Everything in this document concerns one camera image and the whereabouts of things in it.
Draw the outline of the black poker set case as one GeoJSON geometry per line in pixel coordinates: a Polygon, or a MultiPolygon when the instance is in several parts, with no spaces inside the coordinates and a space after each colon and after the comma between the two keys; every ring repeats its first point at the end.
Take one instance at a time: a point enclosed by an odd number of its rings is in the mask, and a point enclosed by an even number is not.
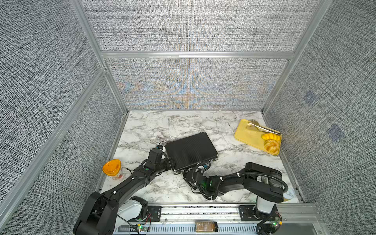
{"type": "Polygon", "coordinates": [[[165,152],[171,169],[177,173],[218,158],[218,152],[205,132],[167,143],[165,152]]]}

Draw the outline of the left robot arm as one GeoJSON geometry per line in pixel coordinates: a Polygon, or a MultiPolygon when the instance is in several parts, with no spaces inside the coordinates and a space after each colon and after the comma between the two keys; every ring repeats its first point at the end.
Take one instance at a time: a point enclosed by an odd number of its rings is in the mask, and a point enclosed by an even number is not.
{"type": "Polygon", "coordinates": [[[171,170],[168,158],[147,161],[138,166],[131,176],[114,188],[92,193],[87,199],[73,228],[75,235],[111,235],[120,205],[138,190],[146,187],[155,177],[171,170]]]}

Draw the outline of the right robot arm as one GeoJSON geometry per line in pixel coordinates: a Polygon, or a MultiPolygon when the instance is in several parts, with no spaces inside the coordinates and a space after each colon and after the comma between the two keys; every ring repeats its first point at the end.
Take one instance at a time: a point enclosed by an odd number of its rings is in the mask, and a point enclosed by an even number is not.
{"type": "Polygon", "coordinates": [[[209,162],[200,163],[183,173],[193,192],[201,194],[206,200],[215,200],[228,192],[247,190],[257,196],[256,205],[250,212],[256,220],[276,214],[276,204],[284,201],[284,194],[288,191],[282,173],[276,169],[248,162],[245,168],[229,175],[205,176],[210,166],[209,162]]]}

